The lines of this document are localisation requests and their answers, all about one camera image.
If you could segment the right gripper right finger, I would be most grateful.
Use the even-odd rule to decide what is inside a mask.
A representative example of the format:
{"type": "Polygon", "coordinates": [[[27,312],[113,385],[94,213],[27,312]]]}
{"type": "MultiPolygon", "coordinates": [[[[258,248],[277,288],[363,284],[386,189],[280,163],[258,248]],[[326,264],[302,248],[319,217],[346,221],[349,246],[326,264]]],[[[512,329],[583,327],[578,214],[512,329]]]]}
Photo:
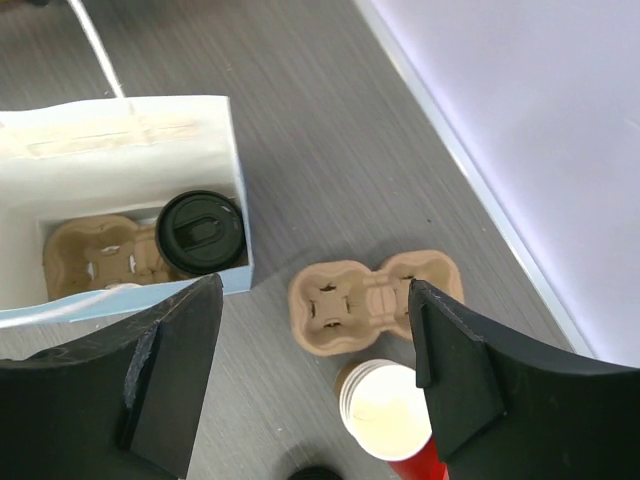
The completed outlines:
{"type": "Polygon", "coordinates": [[[409,319],[439,459],[453,479],[635,479],[639,372],[485,317],[424,280],[409,319]]]}

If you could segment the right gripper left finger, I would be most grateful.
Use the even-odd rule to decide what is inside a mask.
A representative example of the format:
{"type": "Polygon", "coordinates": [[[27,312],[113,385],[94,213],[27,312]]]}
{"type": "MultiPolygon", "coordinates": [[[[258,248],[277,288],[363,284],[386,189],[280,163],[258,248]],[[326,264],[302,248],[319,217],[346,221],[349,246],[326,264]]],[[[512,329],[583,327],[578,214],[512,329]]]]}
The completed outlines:
{"type": "Polygon", "coordinates": [[[223,307],[218,275],[91,334],[1,363],[5,479],[183,479],[223,307]]]}

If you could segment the stack of paper cups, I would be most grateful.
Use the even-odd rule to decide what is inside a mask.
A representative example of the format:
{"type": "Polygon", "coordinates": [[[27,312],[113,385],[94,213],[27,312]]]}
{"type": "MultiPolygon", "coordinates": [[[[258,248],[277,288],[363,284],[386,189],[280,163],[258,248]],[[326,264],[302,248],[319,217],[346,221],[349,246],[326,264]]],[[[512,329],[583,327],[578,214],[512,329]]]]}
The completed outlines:
{"type": "Polygon", "coordinates": [[[338,374],[334,393],[344,427],[377,459],[407,460],[432,437],[425,396],[410,367],[387,359],[352,362],[338,374]]]}

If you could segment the brown pulp cup carrier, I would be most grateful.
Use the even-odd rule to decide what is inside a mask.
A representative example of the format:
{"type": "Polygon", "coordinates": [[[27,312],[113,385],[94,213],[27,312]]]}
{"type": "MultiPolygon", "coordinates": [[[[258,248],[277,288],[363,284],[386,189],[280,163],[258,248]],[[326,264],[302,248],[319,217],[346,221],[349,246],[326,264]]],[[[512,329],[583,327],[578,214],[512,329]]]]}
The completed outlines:
{"type": "Polygon", "coordinates": [[[43,269],[51,300],[119,284],[145,286],[177,279],[159,253],[155,226],[121,215],[62,224],[44,246],[43,269]]]}

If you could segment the black plastic cup lid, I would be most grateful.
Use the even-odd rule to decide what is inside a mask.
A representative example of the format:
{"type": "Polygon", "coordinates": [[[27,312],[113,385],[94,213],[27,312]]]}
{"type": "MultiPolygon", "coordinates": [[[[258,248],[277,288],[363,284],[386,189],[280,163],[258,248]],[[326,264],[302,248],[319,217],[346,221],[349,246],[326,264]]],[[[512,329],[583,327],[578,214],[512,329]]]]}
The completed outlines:
{"type": "Polygon", "coordinates": [[[225,270],[245,249],[241,209],[217,192],[184,192],[160,211],[155,241],[165,262],[183,274],[200,276],[225,270]]]}

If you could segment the white blue paper bag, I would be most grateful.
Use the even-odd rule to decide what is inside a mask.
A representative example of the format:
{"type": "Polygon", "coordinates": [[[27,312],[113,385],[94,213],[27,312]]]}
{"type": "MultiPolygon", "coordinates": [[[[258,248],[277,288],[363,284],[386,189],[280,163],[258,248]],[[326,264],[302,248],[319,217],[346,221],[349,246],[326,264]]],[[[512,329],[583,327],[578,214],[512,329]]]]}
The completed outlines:
{"type": "Polygon", "coordinates": [[[44,246],[62,224],[121,215],[155,226],[170,200],[193,190],[217,192],[241,209],[245,249],[215,274],[225,294],[247,292],[254,258],[229,99],[126,95],[84,4],[74,1],[71,9],[113,94],[1,115],[2,326],[135,312],[203,276],[169,265],[177,275],[171,282],[119,284],[51,300],[43,269],[44,246]]]}

